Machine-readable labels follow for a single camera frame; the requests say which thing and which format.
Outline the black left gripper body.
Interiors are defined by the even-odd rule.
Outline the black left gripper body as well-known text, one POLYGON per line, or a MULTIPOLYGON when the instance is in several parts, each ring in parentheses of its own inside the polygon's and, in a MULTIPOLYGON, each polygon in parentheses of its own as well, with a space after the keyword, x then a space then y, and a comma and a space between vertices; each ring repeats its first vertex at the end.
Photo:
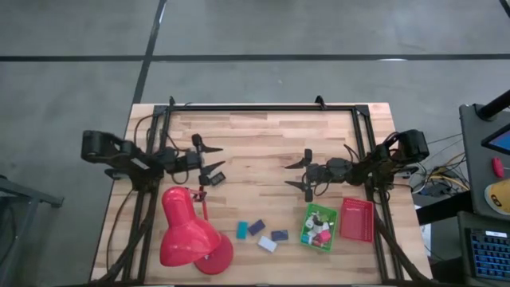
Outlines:
POLYGON ((202 156, 200 155, 199 161, 187 161, 186 155, 178 156, 175 158, 174 162, 171 164, 172 172, 183 172, 183 171, 191 171, 194 169, 200 169, 202 167, 202 156))

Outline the grey metal stand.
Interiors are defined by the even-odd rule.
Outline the grey metal stand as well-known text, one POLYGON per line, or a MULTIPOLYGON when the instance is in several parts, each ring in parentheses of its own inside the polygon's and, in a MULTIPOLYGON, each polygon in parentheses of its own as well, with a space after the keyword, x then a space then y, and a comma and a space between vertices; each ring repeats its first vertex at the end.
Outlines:
POLYGON ((18 200, 28 205, 25 216, 20 224, 17 224, 16 219, 14 219, 13 225, 15 226, 15 231, 12 245, 6 251, 5 258, 0 260, 0 287, 10 287, 14 275, 14 267, 20 258, 22 245, 32 226, 39 204, 45 202, 52 208, 60 208, 64 198, 24 187, 9 181, 3 175, 0 175, 0 192, 6 194, 3 198, 7 203, 18 200))

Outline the red oval button device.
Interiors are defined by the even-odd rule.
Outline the red oval button device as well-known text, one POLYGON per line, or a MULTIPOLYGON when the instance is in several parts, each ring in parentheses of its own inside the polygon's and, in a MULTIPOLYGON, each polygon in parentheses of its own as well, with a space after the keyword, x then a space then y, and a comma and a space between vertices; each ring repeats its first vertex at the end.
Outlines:
POLYGON ((504 177, 505 167, 504 167, 501 159, 498 157, 493 157, 491 163, 492 163, 492 170, 493 170, 493 173, 495 174, 495 176, 497 178, 502 179, 504 177))

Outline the yellow white round object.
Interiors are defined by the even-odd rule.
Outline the yellow white round object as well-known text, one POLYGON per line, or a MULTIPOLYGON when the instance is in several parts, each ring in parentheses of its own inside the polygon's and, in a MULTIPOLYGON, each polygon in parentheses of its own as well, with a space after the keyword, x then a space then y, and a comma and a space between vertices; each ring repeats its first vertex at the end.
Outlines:
POLYGON ((497 213, 510 216, 510 179, 488 185, 484 190, 487 204, 497 213))

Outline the white plastic box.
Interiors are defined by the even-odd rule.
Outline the white plastic box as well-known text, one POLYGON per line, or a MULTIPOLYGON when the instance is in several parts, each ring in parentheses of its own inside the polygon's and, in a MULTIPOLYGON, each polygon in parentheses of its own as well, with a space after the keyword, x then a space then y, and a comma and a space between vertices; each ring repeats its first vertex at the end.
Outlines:
POLYGON ((266 236, 261 236, 257 244, 270 253, 273 253, 277 248, 277 243, 266 236))

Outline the red desk lamp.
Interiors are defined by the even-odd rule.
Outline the red desk lamp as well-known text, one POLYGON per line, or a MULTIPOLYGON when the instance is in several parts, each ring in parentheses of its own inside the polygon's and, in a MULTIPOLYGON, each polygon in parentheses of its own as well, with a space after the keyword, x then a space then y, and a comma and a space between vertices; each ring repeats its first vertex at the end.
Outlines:
POLYGON ((230 267, 233 244, 209 222, 205 195, 205 191, 187 187, 171 187, 163 193, 168 227, 159 251, 162 265, 194 264, 206 275, 217 275, 230 267))

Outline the green plastic basket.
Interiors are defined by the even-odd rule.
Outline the green plastic basket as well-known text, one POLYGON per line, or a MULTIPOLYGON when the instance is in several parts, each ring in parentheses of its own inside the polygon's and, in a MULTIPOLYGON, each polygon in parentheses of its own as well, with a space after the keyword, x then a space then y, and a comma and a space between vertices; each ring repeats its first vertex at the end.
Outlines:
POLYGON ((309 203, 306 213, 305 213, 305 216, 304 216, 303 224, 301 227, 300 242, 306 246, 310 246, 310 247, 318 249, 320 251, 329 253, 332 250, 333 242, 335 239, 335 232, 338 230, 338 227, 339 227, 339 213, 337 210, 329 208, 329 207, 321 206, 321 205, 318 205, 315 203, 309 203), (328 231, 332 235, 330 242, 326 243, 324 245, 324 247, 322 247, 322 248, 320 248, 318 246, 314 246, 312 244, 312 242, 310 244, 303 243, 301 241, 302 235, 308 235, 312 241, 314 238, 318 237, 318 234, 316 234, 312 229, 308 229, 304 224, 305 224, 306 220, 310 217, 314 218, 314 225, 315 224, 319 225, 321 223, 324 223, 324 222, 320 221, 319 216, 321 214, 327 214, 330 217, 330 221, 328 222, 330 225, 330 229, 328 231))

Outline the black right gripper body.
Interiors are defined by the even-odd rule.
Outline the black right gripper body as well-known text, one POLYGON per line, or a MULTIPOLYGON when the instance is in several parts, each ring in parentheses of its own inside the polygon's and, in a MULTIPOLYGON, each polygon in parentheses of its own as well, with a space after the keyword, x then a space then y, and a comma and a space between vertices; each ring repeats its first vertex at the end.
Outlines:
POLYGON ((314 183, 343 183, 345 175, 351 170, 352 162, 341 158, 331 158, 325 164, 312 170, 314 183))

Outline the black pole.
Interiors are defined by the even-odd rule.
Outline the black pole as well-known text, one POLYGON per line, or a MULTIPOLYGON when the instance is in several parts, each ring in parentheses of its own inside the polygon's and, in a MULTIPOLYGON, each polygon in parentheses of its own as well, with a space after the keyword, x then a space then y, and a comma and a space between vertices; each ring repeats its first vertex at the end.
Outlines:
POLYGON ((477 105, 476 114, 482 120, 491 121, 508 107, 510 107, 510 89, 486 105, 477 105))

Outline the grey equipment cart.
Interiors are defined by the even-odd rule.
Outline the grey equipment cart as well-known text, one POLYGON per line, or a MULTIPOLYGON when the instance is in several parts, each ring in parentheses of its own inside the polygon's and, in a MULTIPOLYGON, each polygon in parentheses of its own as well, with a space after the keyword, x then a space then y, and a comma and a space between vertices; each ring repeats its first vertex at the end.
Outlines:
POLYGON ((510 220, 510 216, 494 211, 485 199, 485 188, 500 181, 493 173, 492 158, 499 157, 506 167, 510 167, 510 155, 481 145, 482 140, 510 124, 510 112, 500 112, 494 121, 480 119, 472 105, 461 105, 459 113, 473 210, 486 217, 510 220))

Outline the red plastic basket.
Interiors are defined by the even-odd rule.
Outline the red plastic basket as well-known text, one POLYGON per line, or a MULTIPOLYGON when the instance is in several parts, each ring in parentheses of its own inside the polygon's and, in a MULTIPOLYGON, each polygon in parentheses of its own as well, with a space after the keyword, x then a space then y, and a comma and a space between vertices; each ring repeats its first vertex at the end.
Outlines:
POLYGON ((339 234, 348 239, 374 241, 374 204, 361 199, 344 198, 339 234))

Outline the blue screen monitor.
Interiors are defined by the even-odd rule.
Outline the blue screen monitor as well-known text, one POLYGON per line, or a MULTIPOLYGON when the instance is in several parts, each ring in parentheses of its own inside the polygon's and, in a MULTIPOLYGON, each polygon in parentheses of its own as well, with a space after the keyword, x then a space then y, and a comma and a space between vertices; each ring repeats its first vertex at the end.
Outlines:
POLYGON ((507 124, 481 141, 481 146, 510 155, 510 124, 507 124))

